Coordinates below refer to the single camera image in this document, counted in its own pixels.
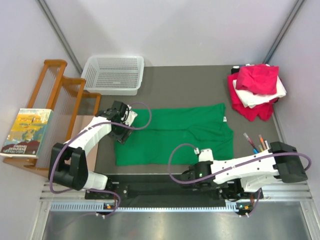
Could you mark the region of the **green t shirt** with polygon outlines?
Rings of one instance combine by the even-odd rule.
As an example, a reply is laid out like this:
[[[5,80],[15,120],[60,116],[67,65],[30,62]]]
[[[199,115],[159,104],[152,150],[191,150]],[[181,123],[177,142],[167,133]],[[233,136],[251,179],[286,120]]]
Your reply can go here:
[[[180,144],[211,149],[215,160],[234,157],[234,132],[218,103],[191,108],[136,109],[134,130],[124,144],[114,145],[117,166],[166,165]]]

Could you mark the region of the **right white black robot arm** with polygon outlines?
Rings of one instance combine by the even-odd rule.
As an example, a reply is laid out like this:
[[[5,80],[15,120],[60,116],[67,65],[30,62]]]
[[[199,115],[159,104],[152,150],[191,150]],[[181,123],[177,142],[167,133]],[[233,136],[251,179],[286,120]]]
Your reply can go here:
[[[199,152],[198,162],[180,175],[187,186],[200,191],[215,190],[233,202],[250,198],[259,189],[277,182],[299,183],[308,179],[297,149],[280,141],[251,156],[215,160],[211,149]]]

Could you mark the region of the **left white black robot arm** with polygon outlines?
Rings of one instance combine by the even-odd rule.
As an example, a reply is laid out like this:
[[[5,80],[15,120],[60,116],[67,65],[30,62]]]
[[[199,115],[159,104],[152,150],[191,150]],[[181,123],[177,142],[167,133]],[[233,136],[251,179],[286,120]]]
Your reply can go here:
[[[95,189],[102,198],[109,198],[114,191],[106,175],[89,170],[87,156],[105,136],[124,143],[138,116],[130,105],[114,101],[107,110],[98,111],[90,123],[76,136],[64,143],[56,143],[51,150],[48,179],[53,193],[53,184],[67,190]]]

